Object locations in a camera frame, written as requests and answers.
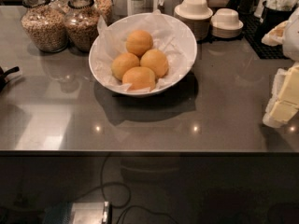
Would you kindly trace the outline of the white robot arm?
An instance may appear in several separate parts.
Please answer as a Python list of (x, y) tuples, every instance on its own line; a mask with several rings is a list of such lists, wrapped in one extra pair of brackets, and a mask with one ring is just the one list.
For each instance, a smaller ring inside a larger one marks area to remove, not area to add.
[(278, 69), (265, 109), (263, 123), (272, 128), (287, 124), (299, 111), (299, 8), (266, 34), (265, 45), (281, 45), (283, 55), (294, 61), (288, 70)]

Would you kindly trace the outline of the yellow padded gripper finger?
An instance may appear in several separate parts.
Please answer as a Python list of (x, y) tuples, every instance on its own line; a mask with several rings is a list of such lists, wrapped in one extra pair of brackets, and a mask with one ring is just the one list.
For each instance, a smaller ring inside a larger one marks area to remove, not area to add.
[(288, 70), (278, 69), (271, 94), (263, 116), (263, 124), (280, 128), (299, 111), (299, 63), (295, 63)]

